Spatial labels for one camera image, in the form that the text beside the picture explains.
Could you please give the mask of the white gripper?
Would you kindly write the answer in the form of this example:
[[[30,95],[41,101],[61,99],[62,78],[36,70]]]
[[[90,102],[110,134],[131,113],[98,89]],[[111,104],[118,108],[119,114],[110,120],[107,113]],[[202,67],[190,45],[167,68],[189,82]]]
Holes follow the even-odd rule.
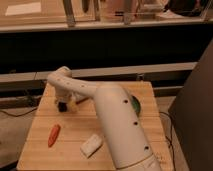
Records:
[[[62,90],[61,88],[56,88],[55,89],[55,102],[57,104],[57,107],[58,107],[58,103],[62,102],[67,105],[67,110],[71,109],[72,112],[77,111],[76,99],[74,98],[74,95],[67,90]]]

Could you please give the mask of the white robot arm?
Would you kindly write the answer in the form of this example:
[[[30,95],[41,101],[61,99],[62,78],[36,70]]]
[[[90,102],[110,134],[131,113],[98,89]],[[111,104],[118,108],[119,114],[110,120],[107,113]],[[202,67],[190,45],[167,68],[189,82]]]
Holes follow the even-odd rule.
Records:
[[[70,77],[68,67],[47,76],[59,96],[71,93],[93,99],[97,117],[117,171],[162,171],[140,120],[131,94],[118,83],[92,82]]]

